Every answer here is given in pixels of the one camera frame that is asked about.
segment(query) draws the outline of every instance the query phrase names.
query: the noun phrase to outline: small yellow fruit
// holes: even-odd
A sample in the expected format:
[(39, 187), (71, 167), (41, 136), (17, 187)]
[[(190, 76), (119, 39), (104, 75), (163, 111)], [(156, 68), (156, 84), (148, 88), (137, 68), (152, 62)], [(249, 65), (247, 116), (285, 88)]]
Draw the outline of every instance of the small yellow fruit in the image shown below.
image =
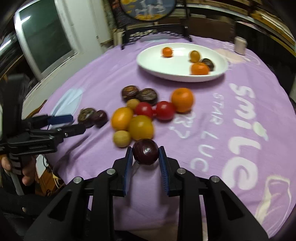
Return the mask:
[(135, 141), (140, 139), (152, 139), (154, 135), (152, 121), (148, 116), (145, 115), (133, 117), (128, 131)]
[(121, 107), (113, 113), (111, 126), (116, 131), (126, 131), (132, 118), (133, 110), (129, 107)]
[(127, 101), (126, 106), (134, 110), (139, 103), (140, 101), (138, 99), (130, 99)]
[(131, 135), (127, 131), (117, 131), (113, 135), (113, 142), (118, 147), (127, 147), (131, 143)]
[(193, 63), (197, 63), (200, 60), (200, 53), (196, 50), (190, 52), (190, 61)]

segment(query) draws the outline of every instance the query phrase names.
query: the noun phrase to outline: purple tablecloth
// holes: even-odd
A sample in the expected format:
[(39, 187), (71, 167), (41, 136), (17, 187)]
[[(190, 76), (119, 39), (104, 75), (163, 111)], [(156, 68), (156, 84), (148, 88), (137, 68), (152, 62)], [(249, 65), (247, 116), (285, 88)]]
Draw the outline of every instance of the purple tablecloth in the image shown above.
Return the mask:
[[(170, 123), (154, 120), (154, 141), (196, 176), (220, 176), (273, 236), (296, 203), (296, 117), (287, 94), (252, 51), (240, 56), (233, 44), (213, 39), (193, 37), (193, 42), (227, 57), (229, 69), (217, 80), (173, 82), (137, 66), (142, 50), (165, 42), (186, 40), (137, 42), (124, 50), (117, 46), (72, 76), (40, 113), (70, 113), (76, 119), (80, 109), (93, 107), (111, 117), (125, 105), (120, 91), (127, 85), (153, 88), (160, 101), (169, 100), (176, 88), (190, 88), (192, 112), (176, 115)], [(65, 139), (47, 158), (66, 183), (76, 176), (95, 177), (125, 155), (126, 149), (114, 146), (113, 133), (110, 122), (92, 127)], [(115, 228), (124, 230), (177, 221), (178, 198), (168, 198), (162, 190), (158, 162), (134, 170), (129, 195), (114, 198), (114, 214)]]

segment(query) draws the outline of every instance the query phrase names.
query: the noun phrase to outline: white plate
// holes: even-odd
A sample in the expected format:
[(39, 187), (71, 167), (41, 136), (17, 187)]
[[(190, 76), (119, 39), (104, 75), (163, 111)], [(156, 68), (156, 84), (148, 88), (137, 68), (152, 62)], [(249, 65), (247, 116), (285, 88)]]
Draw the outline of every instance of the white plate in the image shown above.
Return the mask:
[[(162, 49), (170, 47), (173, 50), (171, 58), (162, 56)], [(196, 50), (200, 53), (201, 59), (208, 58), (214, 63), (214, 70), (208, 75), (191, 75), (189, 53)], [(168, 80), (182, 82), (203, 82), (218, 78), (228, 68), (227, 60), (216, 51), (189, 43), (168, 43), (159, 44), (143, 50), (137, 56), (137, 64), (147, 72)]]

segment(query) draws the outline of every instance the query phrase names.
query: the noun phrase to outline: dark brown fruit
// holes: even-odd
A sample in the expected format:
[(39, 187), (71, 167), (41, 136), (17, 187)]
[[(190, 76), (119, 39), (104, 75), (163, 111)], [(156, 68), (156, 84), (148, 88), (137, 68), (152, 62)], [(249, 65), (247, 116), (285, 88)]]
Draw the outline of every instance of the dark brown fruit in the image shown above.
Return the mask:
[(130, 99), (134, 99), (139, 93), (139, 89), (134, 85), (129, 85), (124, 87), (121, 91), (122, 99), (127, 102)]
[(95, 113), (96, 110), (93, 108), (85, 108), (81, 109), (78, 115), (78, 123), (84, 124), (85, 128), (90, 128), (94, 124), (90, 118), (90, 116)]
[(140, 139), (133, 145), (133, 157), (139, 164), (152, 165), (158, 155), (158, 146), (151, 139)]
[(91, 116), (91, 121), (96, 127), (101, 128), (108, 122), (107, 113), (103, 110), (98, 110), (97, 112), (93, 113)]
[(155, 105), (157, 103), (157, 93), (154, 89), (146, 88), (141, 90), (137, 97), (140, 102), (147, 102), (151, 105)]
[(214, 66), (213, 62), (211, 60), (209, 60), (208, 58), (204, 58), (201, 62), (206, 64), (210, 68), (210, 71), (214, 70), (215, 66)]

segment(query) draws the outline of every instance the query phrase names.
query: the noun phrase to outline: chair backrest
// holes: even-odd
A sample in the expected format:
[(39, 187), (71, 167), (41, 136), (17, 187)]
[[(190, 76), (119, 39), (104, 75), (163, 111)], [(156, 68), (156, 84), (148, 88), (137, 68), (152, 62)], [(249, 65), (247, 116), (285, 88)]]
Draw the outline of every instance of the chair backrest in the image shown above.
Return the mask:
[(165, 34), (170, 37), (183, 37), (192, 42), (191, 37), (188, 34), (187, 26), (183, 24), (158, 24), (129, 30), (125, 27), (122, 35), (121, 49), (124, 49), (125, 45), (128, 43), (136, 42), (145, 36), (151, 36), (154, 34)]
[(234, 24), (220, 20), (196, 17), (189, 17), (188, 19), (167, 17), (159, 20), (159, 23), (180, 23), (180, 21), (186, 23), (190, 35), (228, 42), (232, 42), (235, 37)]

